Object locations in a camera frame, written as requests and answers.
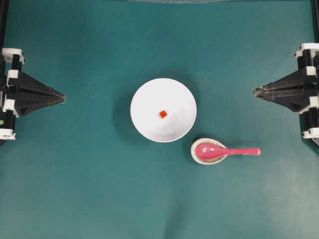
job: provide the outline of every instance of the spoon handle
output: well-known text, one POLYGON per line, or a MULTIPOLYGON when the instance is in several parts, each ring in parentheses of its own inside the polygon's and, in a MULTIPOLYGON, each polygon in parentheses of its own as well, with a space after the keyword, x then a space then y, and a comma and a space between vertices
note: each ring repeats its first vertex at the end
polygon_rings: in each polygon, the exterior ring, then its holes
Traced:
POLYGON ((247 154, 247 155, 261 155, 260 148, 228 148, 226 149, 227 155, 247 154))

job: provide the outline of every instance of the bowl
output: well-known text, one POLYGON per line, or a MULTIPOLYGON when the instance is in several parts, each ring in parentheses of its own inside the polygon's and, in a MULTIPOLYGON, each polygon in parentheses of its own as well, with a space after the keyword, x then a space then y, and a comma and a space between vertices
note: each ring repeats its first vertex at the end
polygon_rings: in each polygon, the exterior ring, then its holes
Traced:
POLYGON ((181 82, 158 78, 143 84, 131 102, 135 128, 155 142, 172 142, 192 128, 197 114, 196 101, 181 82))

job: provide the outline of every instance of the pink spoon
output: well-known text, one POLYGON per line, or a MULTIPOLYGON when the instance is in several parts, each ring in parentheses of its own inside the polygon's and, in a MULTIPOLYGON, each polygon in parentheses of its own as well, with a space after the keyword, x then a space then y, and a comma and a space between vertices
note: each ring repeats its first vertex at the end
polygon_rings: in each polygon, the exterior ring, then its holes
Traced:
POLYGON ((260 148, 222 148, 212 143, 202 143, 196 147, 196 156, 203 160, 215 159, 226 155, 261 155, 260 148))

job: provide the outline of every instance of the small red block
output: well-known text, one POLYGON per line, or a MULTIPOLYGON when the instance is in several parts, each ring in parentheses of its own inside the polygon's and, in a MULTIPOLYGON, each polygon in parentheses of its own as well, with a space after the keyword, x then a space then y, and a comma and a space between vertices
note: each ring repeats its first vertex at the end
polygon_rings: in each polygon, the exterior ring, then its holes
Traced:
POLYGON ((167 113, 165 111, 162 111, 160 114, 161 118, 165 118, 167 116, 167 113))

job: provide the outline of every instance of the teal table surface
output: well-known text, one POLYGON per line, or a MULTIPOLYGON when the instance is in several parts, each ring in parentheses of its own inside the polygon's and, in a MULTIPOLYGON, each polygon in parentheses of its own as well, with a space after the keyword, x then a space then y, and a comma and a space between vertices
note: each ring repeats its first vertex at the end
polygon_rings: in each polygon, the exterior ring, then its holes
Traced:
POLYGON ((17 119, 17 140, 0 148, 0 238, 317 239, 317 148, 297 114, 252 94, 295 71, 294 52, 313 41, 308 0, 12 0, 5 47, 67 103, 17 119), (134 92, 160 77, 197 102, 172 143, 130 118, 134 92), (200 137, 263 155, 199 165, 200 137))

